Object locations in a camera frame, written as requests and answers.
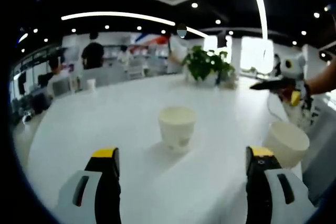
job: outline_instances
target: black ceiling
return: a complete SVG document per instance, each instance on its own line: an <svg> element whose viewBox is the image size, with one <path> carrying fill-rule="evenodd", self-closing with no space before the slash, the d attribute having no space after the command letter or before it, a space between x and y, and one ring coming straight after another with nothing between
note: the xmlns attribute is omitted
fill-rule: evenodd
<svg viewBox="0 0 336 224"><path fill-rule="evenodd" d="M290 39L301 43L310 43L322 47L336 40L336 31L325 33L329 27L335 27L331 12L323 8L334 0L264 0L268 29L287 34ZM197 2L198 8L191 8ZM61 21L61 16L94 11L117 11L145 14L185 23L194 29L221 27L260 28L260 17L256 0L191 0L176 6L163 4L155 0L15 0L20 12L17 15L17 37L28 32L27 39L18 45L26 52L44 46L44 38L49 42L60 40L75 28L77 33L87 33L92 29L109 31L136 31L142 26L142 32L160 33L162 29L174 31L174 27L147 20L123 17L87 17ZM320 13L315 19L314 12Z"/></svg>

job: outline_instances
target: floor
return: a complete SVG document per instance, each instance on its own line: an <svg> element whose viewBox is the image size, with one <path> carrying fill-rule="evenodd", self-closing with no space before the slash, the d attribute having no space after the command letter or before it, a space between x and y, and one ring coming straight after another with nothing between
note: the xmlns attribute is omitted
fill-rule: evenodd
<svg viewBox="0 0 336 224"><path fill-rule="evenodd" d="M33 142L35 132L37 131L45 113L46 111L42 112L40 115L34 116L26 123L20 121L13 130L15 151L20 160L23 171L26 171L30 146Z"/></svg>

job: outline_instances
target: white cup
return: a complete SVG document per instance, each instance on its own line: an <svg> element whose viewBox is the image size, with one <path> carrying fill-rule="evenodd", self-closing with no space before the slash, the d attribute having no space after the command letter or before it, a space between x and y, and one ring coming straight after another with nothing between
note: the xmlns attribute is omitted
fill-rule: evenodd
<svg viewBox="0 0 336 224"><path fill-rule="evenodd" d="M87 84L88 84L88 90L90 91L96 90L96 80L95 79L87 80Z"/></svg>
<svg viewBox="0 0 336 224"><path fill-rule="evenodd" d="M309 138L292 123L272 122L263 147L274 153L282 168L293 168L309 148Z"/></svg>
<svg viewBox="0 0 336 224"><path fill-rule="evenodd" d="M175 152L187 152L195 122L196 114L192 109L182 106L165 108L159 115L162 141Z"/></svg>

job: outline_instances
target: potted plant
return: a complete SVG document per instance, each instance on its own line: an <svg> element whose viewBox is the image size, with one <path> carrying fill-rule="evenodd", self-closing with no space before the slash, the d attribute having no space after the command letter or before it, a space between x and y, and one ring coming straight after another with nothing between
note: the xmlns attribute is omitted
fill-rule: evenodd
<svg viewBox="0 0 336 224"><path fill-rule="evenodd" d="M214 50L207 52L201 46L194 46L184 58L182 65L187 67L196 83L214 86L220 82L222 76L234 71L234 67L222 59L226 56L225 51L216 54Z"/></svg>

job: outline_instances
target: table surface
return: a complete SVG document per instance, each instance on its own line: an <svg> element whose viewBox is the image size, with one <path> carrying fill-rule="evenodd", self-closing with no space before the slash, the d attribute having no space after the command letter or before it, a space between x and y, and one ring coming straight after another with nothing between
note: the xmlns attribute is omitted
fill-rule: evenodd
<svg viewBox="0 0 336 224"><path fill-rule="evenodd" d="M94 151L113 145L120 149L123 223L245 223L245 148L261 145L277 120L267 110L269 95L272 112L288 120L275 95L249 90L255 82L240 78L229 90L161 76L57 99L35 134L27 177L53 209L69 177ZM184 155L161 144L157 116L170 105L196 112L192 149Z"/></svg>

